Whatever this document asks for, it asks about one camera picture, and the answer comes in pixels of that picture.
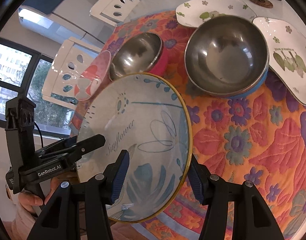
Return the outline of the person's left hand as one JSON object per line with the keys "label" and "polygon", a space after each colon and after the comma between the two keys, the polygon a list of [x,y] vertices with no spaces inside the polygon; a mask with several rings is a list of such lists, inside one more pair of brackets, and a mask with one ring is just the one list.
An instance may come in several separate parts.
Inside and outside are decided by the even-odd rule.
{"label": "person's left hand", "polygon": [[42,206],[43,204],[46,205],[59,185],[60,185],[59,179],[57,177],[54,177],[50,181],[50,192],[45,197],[45,200],[42,200],[39,196],[36,196],[31,192],[24,191],[19,194],[18,201],[26,211],[28,211],[31,214],[36,214],[34,207],[39,207]]}

